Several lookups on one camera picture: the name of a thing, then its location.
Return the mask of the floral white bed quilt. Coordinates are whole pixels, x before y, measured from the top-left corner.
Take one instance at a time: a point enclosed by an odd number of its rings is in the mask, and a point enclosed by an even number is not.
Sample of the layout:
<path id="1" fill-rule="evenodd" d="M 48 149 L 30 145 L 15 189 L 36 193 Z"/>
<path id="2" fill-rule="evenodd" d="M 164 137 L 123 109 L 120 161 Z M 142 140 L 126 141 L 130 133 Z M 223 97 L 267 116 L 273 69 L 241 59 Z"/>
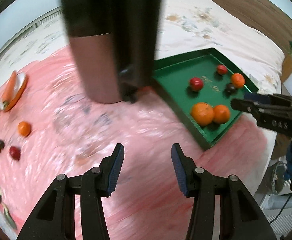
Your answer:
<path id="1" fill-rule="evenodd" d="M 243 24 L 211 0 L 165 0 L 160 16 L 158 59 L 198 49 L 215 48 L 232 59 L 262 92 L 279 91 L 282 51 L 265 35 Z M 43 61 L 56 51 L 68 48 L 61 15 L 55 15 L 5 54 L 0 73 L 9 66 L 23 70 L 34 61 Z M 268 143 L 273 149 L 273 140 Z"/>

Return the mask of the orange rimmed white plate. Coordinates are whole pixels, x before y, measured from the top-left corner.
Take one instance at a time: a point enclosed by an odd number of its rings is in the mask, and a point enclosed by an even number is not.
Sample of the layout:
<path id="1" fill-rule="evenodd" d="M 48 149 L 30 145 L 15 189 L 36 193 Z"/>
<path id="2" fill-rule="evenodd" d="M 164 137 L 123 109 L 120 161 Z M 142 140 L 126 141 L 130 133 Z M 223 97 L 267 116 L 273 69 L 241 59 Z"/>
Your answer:
<path id="1" fill-rule="evenodd" d="M 17 73 L 13 98 L 5 109 L 2 109 L 2 100 L 1 100 L 2 111 L 8 112 L 17 104 L 17 102 L 20 100 L 23 92 L 25 91 L 27 83 L 28 83 L 28 75 L 25 72 Z"/>

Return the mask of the pink plastic sheet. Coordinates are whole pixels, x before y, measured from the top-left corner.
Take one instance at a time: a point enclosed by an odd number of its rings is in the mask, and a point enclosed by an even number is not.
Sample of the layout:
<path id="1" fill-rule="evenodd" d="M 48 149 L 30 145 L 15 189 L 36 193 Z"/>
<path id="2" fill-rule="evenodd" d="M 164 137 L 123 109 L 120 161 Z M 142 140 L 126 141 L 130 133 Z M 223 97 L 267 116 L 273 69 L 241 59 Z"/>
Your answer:
<path id="1" fill-rule="evenodd" d="M 103 200 L 111 239 L 184 239 L 192 200 L 179 190 L 171 162 L 175 143 L 212 174 L 236 174 L 255 193 L 273 140 L 242 115 L 211 149 L 202 150 L 168 105 L 151 89 L 136 103 L 101 105 L 86 98 L 68 48 L 23 68 L 28 85 L 16 106 L 0 114 L 0 227 L 15 239 L 53 179 L 85 173 L 110 155 L 117 143 L 125 157 L 115 192 Z M 29 136 L 17 126 L 31 124 Z M 21 150 L 13 160 L 8 147 Z M 3 205 L 17 230 L 6 221 Z"/>

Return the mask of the wooden headboard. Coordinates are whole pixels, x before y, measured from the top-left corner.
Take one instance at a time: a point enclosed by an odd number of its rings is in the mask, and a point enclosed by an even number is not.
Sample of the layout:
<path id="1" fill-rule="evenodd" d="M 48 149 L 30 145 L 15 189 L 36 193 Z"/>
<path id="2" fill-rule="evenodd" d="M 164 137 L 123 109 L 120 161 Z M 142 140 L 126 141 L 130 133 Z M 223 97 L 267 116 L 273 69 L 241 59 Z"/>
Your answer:
<path id="1" fill-rule="evenodd" d="M 284 53 L 281 81 L 292 74 L 292 19 L 269 0 L 212 0 L 241 20 L 270 38 Z"/>

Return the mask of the black rose-gold electric kettle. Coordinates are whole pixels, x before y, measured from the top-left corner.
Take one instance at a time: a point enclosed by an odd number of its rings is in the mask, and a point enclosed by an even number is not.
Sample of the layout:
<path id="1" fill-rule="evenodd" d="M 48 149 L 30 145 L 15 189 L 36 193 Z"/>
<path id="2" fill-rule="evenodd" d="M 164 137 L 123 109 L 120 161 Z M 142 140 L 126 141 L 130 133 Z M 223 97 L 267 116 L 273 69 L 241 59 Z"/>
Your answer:
<path id="1" fill-rule="evenodd" d="M 81 84 L 92 101 L 135 102 L 150 85 L 161 0 L 60 0 Z"/>

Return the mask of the dark plum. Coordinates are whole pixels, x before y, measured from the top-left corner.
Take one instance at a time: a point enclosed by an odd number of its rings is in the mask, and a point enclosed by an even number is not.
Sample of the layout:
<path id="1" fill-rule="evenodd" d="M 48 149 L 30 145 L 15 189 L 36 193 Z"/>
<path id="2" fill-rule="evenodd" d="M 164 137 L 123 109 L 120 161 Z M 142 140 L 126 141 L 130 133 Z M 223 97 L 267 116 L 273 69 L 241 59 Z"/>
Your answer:
<path id="1" fill-rule="evenodd" d="M 235 87 L 235 85 L 233 83 L 228 83 L 226 85 L 226 92 L 228 94 L 235 94 L 237 92 L 237 88 Z"/>
<path id="2" fill-rule="evenodd" d="M 4 141 L 0 140 L 0 149 L 4 148 Z"/>

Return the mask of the green rectangular tray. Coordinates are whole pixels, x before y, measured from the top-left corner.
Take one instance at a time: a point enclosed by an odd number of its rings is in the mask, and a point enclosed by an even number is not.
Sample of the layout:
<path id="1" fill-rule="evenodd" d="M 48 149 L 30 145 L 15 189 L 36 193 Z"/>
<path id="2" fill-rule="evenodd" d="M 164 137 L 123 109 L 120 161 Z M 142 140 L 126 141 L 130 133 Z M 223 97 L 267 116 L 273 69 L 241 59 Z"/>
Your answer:
<path id="1" fill-rule="evenodd" d="M 216 67 L 219 64 L 227 67 L 226 75 L 217 73 Z M 234 73 L 243 74 L 243 71 L 215 48 L 190 51 L 154 62 L 154 90 L 169 105 L 203 150 L 214 146 L 238 120 L 241 112 L 232 109 L 227 123 L 222 125 L 212 123 L 201 127 L 190 115 L 192 106 L 204 102 L 211 106 L 230 107 L 232 99 L 243 99 L 245 93 L 258 92 L 258 87 L 245 76 L 244 87 L 235 94 L 228 94 L 226 85 L 230 83 Z M 189 86 L 189 81 L 193 77 L 199 77 L 203 81 L 203 89 L 199 92 L 192 91 Z"/>

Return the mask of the orange carrot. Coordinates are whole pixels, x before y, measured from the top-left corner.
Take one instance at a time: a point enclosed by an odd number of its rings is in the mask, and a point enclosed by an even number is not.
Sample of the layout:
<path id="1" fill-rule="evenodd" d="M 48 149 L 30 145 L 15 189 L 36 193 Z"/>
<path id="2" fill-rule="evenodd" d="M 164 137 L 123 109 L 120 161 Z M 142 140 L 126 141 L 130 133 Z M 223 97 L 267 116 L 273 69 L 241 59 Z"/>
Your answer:
<path id="1" fill-rule="evenodd" d="M 14 70 L 10 76 L 10 79 L 8 80 L 8 83 L 6 85 L 6 88 L 5 88 L 4 93 L 2 95 L 2 98 L 1 98 L 2 99 L 2 109 L 5 109 L 13 98 L 16 77 L 17 77 L 17 73 Z"/>

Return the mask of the orange mandarin front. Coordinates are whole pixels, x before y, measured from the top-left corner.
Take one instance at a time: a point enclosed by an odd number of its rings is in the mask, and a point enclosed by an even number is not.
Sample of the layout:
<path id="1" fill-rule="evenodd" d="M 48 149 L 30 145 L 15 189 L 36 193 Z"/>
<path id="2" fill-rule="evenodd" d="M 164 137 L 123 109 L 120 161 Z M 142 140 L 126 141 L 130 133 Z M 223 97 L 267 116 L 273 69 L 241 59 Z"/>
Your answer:
<path id="1" fill-rule="evenodd" d="M 205 127 L 213 122 L 213 107 L 204 102 L 196 103 L 192 106 L 190 115 L 198 125 Z"/>

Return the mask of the small orange mandarin back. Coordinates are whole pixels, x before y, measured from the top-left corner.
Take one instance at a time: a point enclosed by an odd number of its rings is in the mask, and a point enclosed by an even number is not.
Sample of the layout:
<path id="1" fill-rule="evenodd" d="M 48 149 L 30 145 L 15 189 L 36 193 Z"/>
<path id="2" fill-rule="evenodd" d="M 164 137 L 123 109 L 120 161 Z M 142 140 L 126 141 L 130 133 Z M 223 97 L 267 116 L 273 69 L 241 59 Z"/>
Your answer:
<path id="1" fill-rule="evenodd" d="M 17 131 L 18 131 L 19 135 L 21 135 L 23 137 L 27 137 L 30 135 L 30 133 L 32 131 L 31 124 L 26 122 L 26 121 L 22 121 L 18 124 Z"/>

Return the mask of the green leaf lower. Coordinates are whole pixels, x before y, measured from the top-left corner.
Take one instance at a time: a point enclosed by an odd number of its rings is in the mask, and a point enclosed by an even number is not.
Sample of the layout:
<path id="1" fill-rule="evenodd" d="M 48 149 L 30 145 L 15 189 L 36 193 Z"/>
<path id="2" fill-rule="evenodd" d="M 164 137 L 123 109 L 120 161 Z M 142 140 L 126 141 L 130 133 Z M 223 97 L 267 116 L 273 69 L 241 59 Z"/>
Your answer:
<path id="1" fill-rule="evenodd" d="M 14 221 L 14 219 L 12 218 L 10 212 L 9 212 L 9 209 L 8 207 L 4 204 L 3 205 L 3 214 L 4 214 L 4 217 L 6 219 L 6 221 L 8 222 L 8 224 L 14 229 L 14 230 L 17 230 L 17 225 Z"/>

